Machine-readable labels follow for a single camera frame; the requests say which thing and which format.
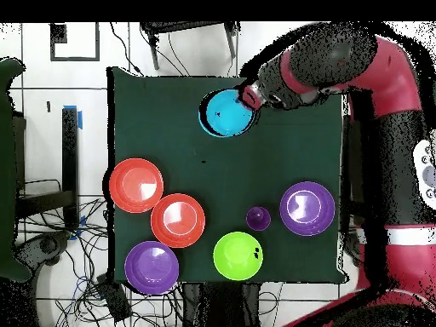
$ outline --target floor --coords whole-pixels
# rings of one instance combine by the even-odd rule
[[[207,26],[170,35],[171,44],[178,58],[192,76],[236,76],[241,65],[278,36],[307,22],[241,22],[238,37],[238,60],[231,61],[223,25]],[[422,23],[393,23],[396,31],[411,37],[419,37],[434,56],[434,31],[422,32]],[[133,65],[148,77],[177,76],[178,71],[159,55],[159,71],[153,68],[151,52],[140,34],[139,23],[100,23],[100,61],[50,61],[49,24],[0,24],[0,58],[15,57],[23,61],[26,71],[17,77],[11,86],[10,96],[17,111],[23,111],[27,119],[26,129],[26,181],[56,179],[61,181],[61,109],[75,105],[83,114],[83,127],[79,130],[79,192],[83,204],[82,215],[88,215],[95,205],[104,201],[101,182],[107,167],[107,104],[106,104],[106,67],[120,66],[135,72]],[[55,45],[56,57],[94,57],[95,23],[66,23],[67,43]],[[181,69],[171,47],[168,35],[161,35],[158,49]],[[27,194],[52,192],[57,190],[54,181],[28,184]],[[102,204],[87,223],[104,227],[105,205]],[[18,241],[41,232],[40,226],[32,224],[41,221],[37,217],[20,223]],[[90,241],[92,234],[83,233]],[[97,238],[99,249],[93,251],[92,259],[95,273],[104,273],[107,269],[107,239]],[[37,311],[41,327],[55,327],[62,320],[61,308],[68,308],[80,293],[77,277],[73,273],[73,264],[77,273],[87,274],[84,270],[83,250],[78,241],[68,242],[67,254],[52,267],[44,267],[37,284]],[[310,313],[330,301],[336,300],[353,290],[357,269],[349,256],[343,256],[343,270],[350,277],[346,284],[263,284],[261,292],[271,292],[276,297],[280,293],[278,307],[273,295],[263,293],[260,301],[261,326],[280,327],[293,319]],[[164,322],[168,327],[175,326],[175,315],[160,318],[159,315],[171,311],[168,300],[162,297],[144,299],[130,290],[126,290],[135,316],[125,323],[114,324],[113,319],[100,321],[100,327],[152,327],[152,324],[138,315],[153,315],[152,319],[160,326]],[[105,307],[98,308],[99,317],[108,314]],[[74,327],[97,327],[96,323],[75,323]]]

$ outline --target chair leg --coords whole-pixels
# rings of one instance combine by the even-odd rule
[[[155,70],[159,70],[159,63],[158,63],[158,52],[156,51],[156,44],[158,42],[158,37],[156,35],[148,32],[148,42],[150,43],[150,49],[152,50],[152,58],[153,58],[153,65]]]
[[[232,34],[231,34],[232,29],[230,29],[230,26],[227,23],[224,23],[224,29],[226,30],[228,47],[230,49],[230,54],[231,54],[232,59],[233,59],[236,56],[236,53],[235,53],[235,47],[233,45],[233,39],[232,39]]]

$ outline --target orange plate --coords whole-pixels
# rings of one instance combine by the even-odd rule
[[[164,180],[159,169],[141,158],[118,163],[109,180],[113,202],[129,213],[142,213],[153,208],[164,192]]]
[[[163,197],[152,211],[152,231],[156,238],[173,248],[194,244],[204,230],[201,205],[186,194]]]

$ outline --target green bowl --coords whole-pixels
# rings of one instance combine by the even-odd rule
[[[244,281],[253,277],[261,268],[262,261],[261,245],[248,233],[228,233],[214,248],[216,270],[232,281]]]

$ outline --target dark green table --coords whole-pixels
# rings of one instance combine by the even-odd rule
[[[261,270],[252,282],[341,283],[336,269],[341,153],[341,97],[294,111],[263,109],[247,134],[230,139],[208,135],[198,123],[198,105],[210,91],[231,88],[241,78],[133,77],[112,68],[115,83],[115,160],[145,158],[163,175],[164,194],[195,197],[206,228],[192,246],[174,250],[179,281],[225,280],[212,251],[220,237],[242,231],[263,249]],[[283,193],[299,181],[316,181],[332,193],[336,218],[322,234],[300,237],[282,223]],[[266,206],[272,216],[265,232],[245,225],[247,210]],[[125,281],[124,259],[139,242],[153,240],[150,211],[115,210],[115,279]]]

